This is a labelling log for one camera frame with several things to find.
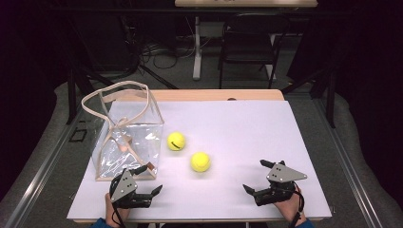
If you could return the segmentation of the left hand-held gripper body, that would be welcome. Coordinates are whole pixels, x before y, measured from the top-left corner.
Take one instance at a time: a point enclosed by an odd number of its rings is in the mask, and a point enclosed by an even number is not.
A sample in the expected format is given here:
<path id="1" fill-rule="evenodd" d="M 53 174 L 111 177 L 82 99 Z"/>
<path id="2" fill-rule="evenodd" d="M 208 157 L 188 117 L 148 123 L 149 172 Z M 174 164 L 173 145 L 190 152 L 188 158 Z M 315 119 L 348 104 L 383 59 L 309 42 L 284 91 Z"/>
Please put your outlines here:
<path id="1" fill-rule="evenodd" d="M 134 169 L 124 170 L 115 178 L 109 188 L 111 202 L 115 208 L 148 208 L 151 205 L 152 196 L 150 194 L 138 194 L 138 184 L 133 176 L 139 172 Z"/>

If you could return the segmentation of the white table sheet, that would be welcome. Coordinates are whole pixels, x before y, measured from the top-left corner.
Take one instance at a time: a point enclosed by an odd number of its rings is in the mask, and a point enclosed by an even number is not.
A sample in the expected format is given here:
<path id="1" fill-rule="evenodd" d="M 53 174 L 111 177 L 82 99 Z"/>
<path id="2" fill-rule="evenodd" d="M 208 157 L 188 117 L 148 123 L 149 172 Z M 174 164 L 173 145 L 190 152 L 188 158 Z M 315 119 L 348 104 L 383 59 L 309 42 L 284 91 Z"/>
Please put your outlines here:
<path id="1" fill-rule="evenodd" d="M 305 198 L 305 215 L 331 215 L 286 101 L 161 102 L 163 132 L 183 133 L 183 150 L 162 147 L 155 180 L 142 180 L 138 190 L 148 193 L 163 185 L 150 207 L 132 210 L 132 222 L 266 221 L 280 219 L 277 208 L 257 206 L 243 184 L 256 190 L 268 186 L 268 168 L 260 160 L 284 161 L 307 175 L 298 182 Z M 196 172 L 194 153 L 210 157 L 210 168 Z"/>

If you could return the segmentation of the yellow tennis ball black mark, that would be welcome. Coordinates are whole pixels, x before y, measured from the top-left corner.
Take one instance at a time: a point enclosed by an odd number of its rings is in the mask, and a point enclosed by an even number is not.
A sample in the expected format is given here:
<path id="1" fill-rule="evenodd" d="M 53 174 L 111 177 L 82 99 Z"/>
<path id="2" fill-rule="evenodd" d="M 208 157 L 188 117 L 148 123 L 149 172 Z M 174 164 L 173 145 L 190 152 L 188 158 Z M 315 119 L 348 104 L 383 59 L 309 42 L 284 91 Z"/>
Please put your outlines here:
<path id="1" fill-rule="evenodd" d="M 168 148 L 172 151 L 180 151 L 185 146 L 185 137 L 180 132 L 172 132 L 168 135 L 166 141 Z"/>

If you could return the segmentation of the black metal stand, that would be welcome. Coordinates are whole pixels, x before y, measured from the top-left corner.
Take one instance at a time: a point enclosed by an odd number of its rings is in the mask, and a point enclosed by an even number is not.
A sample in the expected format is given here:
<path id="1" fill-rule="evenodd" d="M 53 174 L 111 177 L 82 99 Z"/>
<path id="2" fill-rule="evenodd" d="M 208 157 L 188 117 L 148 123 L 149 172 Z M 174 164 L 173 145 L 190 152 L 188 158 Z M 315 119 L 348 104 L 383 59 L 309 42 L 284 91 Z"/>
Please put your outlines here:
<path id="1" fill-rule="evenodd" d="M 101 76 L 99 73 L 94 72 L 88 66 L 84 65 L 76 53 L 77 47 L 72 43 L 72 39 L 67 35 L 63 35 L 64 41 L 62 44 L 65 46 L 65 55 L 70 65 L 70 73 L 67 76 L 67 94 L 68 94 L 68 119 L 67 124 L 71 124 L 77 116 L 77 98 L 76 88 L 85 94 L 94 91 L 94 87 L 90 80 L 98 81 L 105 86 L 111 86 L 112 82 Z"/>
<path id="2" fill-rule="evenodd" d="M 309 92 L 313 99 L 319 99 L 324 92 L 327 92 L 325 117 L 330 127 L 335 128 L 335 97 L 336 97 L 336 70 L 331 67 L 325 67 L 317 70 L 315 73 L 304 77 L 302 80 L 293 82 L 291 85 L 283 88 L 281 93 L 288 94 L 306 83 L 314 81 L 314 85 Z"/>

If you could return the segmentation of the person's right hand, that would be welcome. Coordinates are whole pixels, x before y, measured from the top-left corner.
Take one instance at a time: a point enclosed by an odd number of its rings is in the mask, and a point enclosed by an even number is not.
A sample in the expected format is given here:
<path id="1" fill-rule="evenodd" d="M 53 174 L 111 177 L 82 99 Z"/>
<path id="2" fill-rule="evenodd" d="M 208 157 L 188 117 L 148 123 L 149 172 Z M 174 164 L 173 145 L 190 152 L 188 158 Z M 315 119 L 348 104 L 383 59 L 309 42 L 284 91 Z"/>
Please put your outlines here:
<path id="1" fill-rule="evenodd" d="M 289 222 L 289 225 L 292 228 L 295 228 L 307 219 L 303 213 L 302 203 L 302 194 L 297 187 L 291 198 L 285 201 L 276 202 L 275 206 Z"/>

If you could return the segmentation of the black tripod leg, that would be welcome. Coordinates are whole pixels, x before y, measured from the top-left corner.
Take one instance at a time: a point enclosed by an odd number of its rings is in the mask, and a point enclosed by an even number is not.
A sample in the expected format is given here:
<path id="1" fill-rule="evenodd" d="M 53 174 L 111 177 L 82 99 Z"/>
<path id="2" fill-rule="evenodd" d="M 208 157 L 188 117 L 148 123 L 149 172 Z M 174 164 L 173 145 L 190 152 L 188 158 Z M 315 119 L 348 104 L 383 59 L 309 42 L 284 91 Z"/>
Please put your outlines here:
<path id="1" fill-rule="evenodd" d="M 159 76 L 158 74 L 156 74 L 154 71 L 152 71 L 150 68 L 148 68 L 147 66 L 144 65 L 139 65 L 139 67 L 144 70 L 146 73 L 148 73 L 149 75 L 151 75 L 154 79 L 156 79 L 158 82 L 160 82 L 161 84 L 165 85 L 167 88 L 170 89 L 178 89 L 175 85 L 172 85 L 171 83 L 169 83 L 168 81 L 166 81 L 165 78 Z"/>

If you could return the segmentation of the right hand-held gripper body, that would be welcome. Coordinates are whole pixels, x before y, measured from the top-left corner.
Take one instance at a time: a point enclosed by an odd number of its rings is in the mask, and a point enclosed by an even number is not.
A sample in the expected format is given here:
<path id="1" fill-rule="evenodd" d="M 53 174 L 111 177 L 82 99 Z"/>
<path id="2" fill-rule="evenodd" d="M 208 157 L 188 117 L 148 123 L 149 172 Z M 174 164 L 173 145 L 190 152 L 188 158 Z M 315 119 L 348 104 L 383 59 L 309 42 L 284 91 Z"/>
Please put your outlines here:
<path id="1" fill-rule="evenodd" d="M 284 161 L 276 162 L 266 176 L 270 186 L 255 193 L 257 206 L 288 200 L 296 191 L 295 181 L 306 180 L 307 175 L 285 165 Z"/>

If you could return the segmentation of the grey metal floor rail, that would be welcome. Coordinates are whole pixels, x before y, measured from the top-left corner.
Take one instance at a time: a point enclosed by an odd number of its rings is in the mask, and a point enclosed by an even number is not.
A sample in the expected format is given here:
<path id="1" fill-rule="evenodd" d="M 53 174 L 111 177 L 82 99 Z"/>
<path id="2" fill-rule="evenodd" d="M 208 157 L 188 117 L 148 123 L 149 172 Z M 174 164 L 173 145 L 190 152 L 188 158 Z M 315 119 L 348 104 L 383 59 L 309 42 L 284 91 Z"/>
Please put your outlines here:
<path id="1" fill-rule="evenodd" d="M 350 185 L 350 188 L 355 197 L 355 201 L 360 208 L 361 214 L 365 219 L 368 228 L 384 228 L 374 209 L 374 206 L 369 198 L 367 191 L 365 190 L 361 180 L 359 179 L 355 171 L 355 168 L 353 167 L 353 164 L 350 160 L 347 150 L 342 143 L 342 140 L 339 138 L 336 129 L 332 128 L 327 120 L 324 104 L 321 100 L 313 100 L 313 103 L 317 109 L 322 124 L 325 126 L 326 131 L 330 134 L 331 139 L 336 146 L 336 156 L 338 158 L 339 164 L 346 177 L 347 182 Z"/>
<path id="2" fill-rule="evenodd" d="M 76 228 L 67 214 L 86 165 L 86 157 L 71 141 L 82 129 L 81 117 L 77 114 L 70 123 L 59 116 L 51 119 L 22 175 L 0 203 L 0 212 L 7 215 L 3 228 Z"/>

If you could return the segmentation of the black folding chair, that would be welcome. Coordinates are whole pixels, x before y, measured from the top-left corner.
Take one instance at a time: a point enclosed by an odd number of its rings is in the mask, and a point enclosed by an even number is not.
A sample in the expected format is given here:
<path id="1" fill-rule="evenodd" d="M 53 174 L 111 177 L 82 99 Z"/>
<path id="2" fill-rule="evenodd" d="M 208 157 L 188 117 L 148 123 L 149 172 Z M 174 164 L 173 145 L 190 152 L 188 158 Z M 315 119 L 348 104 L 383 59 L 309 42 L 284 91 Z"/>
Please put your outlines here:
<path id="1" fill-rule="evenodd" d="M 281 42 L 290 26 L 290 20 L 282 14 L 245 12 L 228 18 L 221 33 L 219 87 L 222 87 L 224 64 L 270 65 L 272 71 L 267 79 L 271 87 Z"/>

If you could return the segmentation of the plain yellow tennis ball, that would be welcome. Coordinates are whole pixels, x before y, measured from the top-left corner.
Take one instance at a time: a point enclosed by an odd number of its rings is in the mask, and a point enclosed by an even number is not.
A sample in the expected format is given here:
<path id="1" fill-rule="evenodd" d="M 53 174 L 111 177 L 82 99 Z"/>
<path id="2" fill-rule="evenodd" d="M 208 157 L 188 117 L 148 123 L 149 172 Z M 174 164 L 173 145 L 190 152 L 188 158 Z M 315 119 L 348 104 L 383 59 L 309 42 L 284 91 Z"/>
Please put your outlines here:
<path id="1" fill-rule="evenodd" d="M 192 155 L 190 163 L 194 171 L 205 172 L 210 168 L 210 157 L 204 152 L 197 152 Z"/>

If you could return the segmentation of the white desk with wooden top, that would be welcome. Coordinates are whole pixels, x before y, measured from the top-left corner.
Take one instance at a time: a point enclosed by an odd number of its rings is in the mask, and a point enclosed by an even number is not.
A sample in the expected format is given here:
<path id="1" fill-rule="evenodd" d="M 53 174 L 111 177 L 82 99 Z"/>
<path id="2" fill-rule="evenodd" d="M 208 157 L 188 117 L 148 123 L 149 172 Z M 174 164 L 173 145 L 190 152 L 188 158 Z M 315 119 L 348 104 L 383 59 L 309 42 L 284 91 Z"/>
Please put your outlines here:
<path id="1" fill-rule="evenodd" d="M 175 0 L 176 7 L 214 8 L 214 7 L 247 7 L 247 8 L 314 8 L 317 0 Z M 200 18 L 195 17 L 195 58 L 193 79 L 198 81 L 202 71 L 202 50 L 200 34 Z"/>

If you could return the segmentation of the person's left hand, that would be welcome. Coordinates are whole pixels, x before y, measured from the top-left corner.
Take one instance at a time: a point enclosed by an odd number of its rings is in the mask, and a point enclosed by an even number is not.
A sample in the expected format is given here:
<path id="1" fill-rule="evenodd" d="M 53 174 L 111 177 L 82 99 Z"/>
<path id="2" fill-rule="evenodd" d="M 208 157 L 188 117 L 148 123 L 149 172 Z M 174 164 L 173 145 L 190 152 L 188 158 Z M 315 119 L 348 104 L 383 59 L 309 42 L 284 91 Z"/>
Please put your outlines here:
<path id="1" fill-rule="evenodd" d="M 108 224 L 113 226 L 114 228 L 120 228 L 124 221 L 128 218 L 130 213 L 129 209 L 118 208 L 114 210 L 110 195 L 108 193 L 105 194 L 105 202 L 106 202 L 106 217 L 105 220 Z"/>

